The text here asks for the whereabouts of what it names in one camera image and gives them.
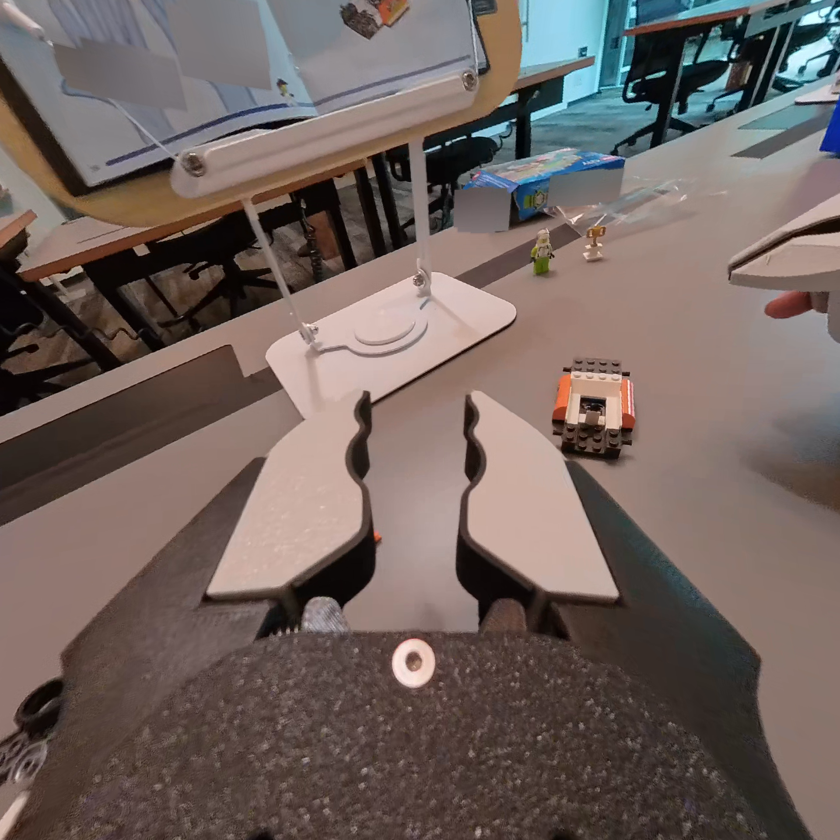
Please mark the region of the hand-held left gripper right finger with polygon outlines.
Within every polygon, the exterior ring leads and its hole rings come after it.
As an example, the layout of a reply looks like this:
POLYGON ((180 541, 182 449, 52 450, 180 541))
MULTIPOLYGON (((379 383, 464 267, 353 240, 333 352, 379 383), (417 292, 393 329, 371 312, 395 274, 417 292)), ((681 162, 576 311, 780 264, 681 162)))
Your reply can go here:
POLYGON ((457 576, 479 602, 612 605, 620 592, 561 452, 481 391, 465 397, 457 576))

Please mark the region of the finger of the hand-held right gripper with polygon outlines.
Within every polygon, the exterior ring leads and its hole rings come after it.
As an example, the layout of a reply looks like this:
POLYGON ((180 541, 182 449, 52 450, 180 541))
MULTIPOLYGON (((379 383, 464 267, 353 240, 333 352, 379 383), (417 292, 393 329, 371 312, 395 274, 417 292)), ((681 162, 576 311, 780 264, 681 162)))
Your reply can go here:
POLYGON ((839 290, 837 256, 761 256, 733 269, 734 286, 777 291, 839 290))
POLYGON ((834 232, 838 229, 838 219, 839 197, 830 197, 737 253, 732 258, 732 266, 744 266, 792 238, 834 232))

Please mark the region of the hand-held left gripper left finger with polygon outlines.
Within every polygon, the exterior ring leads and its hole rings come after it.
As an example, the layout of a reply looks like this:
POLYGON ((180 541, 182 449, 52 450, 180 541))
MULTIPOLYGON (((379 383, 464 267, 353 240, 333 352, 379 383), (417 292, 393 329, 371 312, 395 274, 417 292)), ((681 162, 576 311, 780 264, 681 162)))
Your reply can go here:
POLYGON ((304 420, 268 453, 206 597, 216 602, 346 604, 375 570, 371 395, 354 391, 304 420))

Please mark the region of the orange white lego car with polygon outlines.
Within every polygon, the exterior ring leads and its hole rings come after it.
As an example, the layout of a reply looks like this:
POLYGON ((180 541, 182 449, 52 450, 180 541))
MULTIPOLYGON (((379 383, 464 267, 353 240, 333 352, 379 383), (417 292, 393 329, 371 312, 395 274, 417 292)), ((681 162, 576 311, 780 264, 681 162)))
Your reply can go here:
POLYGON ((578 354, 563 368, 552 412, 562 453, 617 460, 635 423, 634 384, 620 360, 578 354))

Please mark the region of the white book stand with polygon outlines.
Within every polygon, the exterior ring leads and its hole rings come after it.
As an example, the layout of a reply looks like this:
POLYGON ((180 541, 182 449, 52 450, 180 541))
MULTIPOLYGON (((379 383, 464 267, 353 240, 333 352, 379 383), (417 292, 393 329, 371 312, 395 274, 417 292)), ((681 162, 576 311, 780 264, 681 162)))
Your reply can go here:
POLYGON ((204 143, 179 153, 171 188, 185 199, 230 192, 245 210, 270 272, 288 305, 294 328, 266 352, 266 362, 304 418, 351 391, 378 401, 510 326, 507 301, 433 270, 427 217, 416 220, 416 265, 411 275, 317 322, 306 322, 277 258, 259 228, 258 184, 289 180, 295 170, 347 162, 353 152, 381 151, 387 140, 407 140, 415 209, 425 205, 424 135, 474 103, 477 60, 460 57, 435 77, 281 129, 261 129, 204 143))

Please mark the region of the instruction booklet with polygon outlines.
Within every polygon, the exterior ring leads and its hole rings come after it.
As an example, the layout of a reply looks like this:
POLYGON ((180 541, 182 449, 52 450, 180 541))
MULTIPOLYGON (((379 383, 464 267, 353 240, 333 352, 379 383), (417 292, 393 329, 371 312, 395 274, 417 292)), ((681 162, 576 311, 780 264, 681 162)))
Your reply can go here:
POLYGON ((487 59, 470 2, 2 2, 2 95, 67 191, 487 59))

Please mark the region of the black lego tire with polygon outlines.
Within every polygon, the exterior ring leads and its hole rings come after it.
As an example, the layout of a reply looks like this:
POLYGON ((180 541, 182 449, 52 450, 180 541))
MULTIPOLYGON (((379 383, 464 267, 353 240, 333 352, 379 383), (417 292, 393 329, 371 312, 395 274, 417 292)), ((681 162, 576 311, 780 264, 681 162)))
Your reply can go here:
POLYGON ((14 723, 30 740, 43 739, 54 730, 60 717, 64 687, 62 678, 50 679, 32 690, 18 705, 14 723))

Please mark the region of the grey lego wheel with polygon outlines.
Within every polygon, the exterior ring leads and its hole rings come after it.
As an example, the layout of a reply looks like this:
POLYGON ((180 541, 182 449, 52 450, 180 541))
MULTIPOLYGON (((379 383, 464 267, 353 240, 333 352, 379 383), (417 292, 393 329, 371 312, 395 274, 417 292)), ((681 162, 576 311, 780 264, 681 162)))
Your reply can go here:
POLYGON ((1 785, 29 782, 43 767, 50 736, 31 737, 18 730, 1 741, 1 785))

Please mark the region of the clear plastic bag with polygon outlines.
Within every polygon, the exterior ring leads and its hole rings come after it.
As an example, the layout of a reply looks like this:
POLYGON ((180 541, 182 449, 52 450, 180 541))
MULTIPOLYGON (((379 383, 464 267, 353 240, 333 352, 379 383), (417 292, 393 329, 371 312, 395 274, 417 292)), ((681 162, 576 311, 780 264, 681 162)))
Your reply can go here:
POLYGON ((549 215, 584 236, 593 227, 604 227, 605 236, 617 239, 644 230, 663 228, 691 217, 700 210, 726 202, 729 190, 700 178, 677 177, 665 181, 635 179, 618 198, 586 206, 562 206, 549 215))

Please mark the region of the black office chair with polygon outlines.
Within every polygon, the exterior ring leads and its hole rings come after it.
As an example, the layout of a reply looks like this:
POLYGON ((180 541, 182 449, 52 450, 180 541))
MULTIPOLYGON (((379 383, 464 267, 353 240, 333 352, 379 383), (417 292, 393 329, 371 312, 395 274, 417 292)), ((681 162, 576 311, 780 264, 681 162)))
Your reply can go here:
POLYGON ((633 37, 633 56, 622 99, 628 104, 645 102, 649 109, 657 107, 657 118, 616 142, 613 154, 624 146, 634 147, 647 134, 651 135, 650 146, 654 147, 664 140, 671 127, 682 133, 695 129, 694 125, 674 118, 671 112, 677 106, 678 114, 685 113, 690 96, 720 79, 728 70, 728 59, 701 60, 700 54, 714 27, 732 27, 738 17, 735 14, 705 23, 695 19, 687 28, 660 29, 633 37))
POLYGON ((491 163, 501 147, 500 140, 468 135, 425 153, 427 191, 439 190, 428 205, 430 217, 440 213, 439 220, 430 223, 433 231, 451 226, 459 179, 491 163))
MULTIPOLYGON (((301 193, 293 193, 289 203, 269 209, 259 215, 259 223, 269 238, 274 242, 273 232, 290 223, 300 223, 307 243, 313 279, 320 282, 324 279, 324 265, 322 253, 316 243, 312 226, 309 224, 305 210, 306 200, 301 193)), ((238 304, 245 299, 247 287, 275 289, 274 280, 266 280, 270 270, 242 269, 236 257, 246 249, 255 247, 256 235, 243 211, 231 213, 205 227, 201 227, 191 234, 174 239, 160 239, 148 244, 150 256, 163 268, 170 268, 180 264, 188 264, 186 274, 197 279, 204 269, 219 267, 223 271, 221 280, 195 305, 178 314, 173 309, 168 298, 153 283, 147 281, 155 294, 163 301, 174 318, 159 321, 160 327, 167 329, 184 322, 194 330, 198 329, 196 315, 217 299, 225 299, 232 318, 238 314, 238 304)))

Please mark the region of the blue cardboard box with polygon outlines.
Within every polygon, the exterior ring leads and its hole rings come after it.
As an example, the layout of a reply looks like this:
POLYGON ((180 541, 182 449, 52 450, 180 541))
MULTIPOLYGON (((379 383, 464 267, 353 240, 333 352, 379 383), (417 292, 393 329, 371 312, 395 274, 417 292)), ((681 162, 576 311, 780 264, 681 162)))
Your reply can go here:
POLYGON ((478 170, 455 195, 462 233, 499 233, 554 209, 590 207, 618 198, 625 159, 562 148, 478 170))

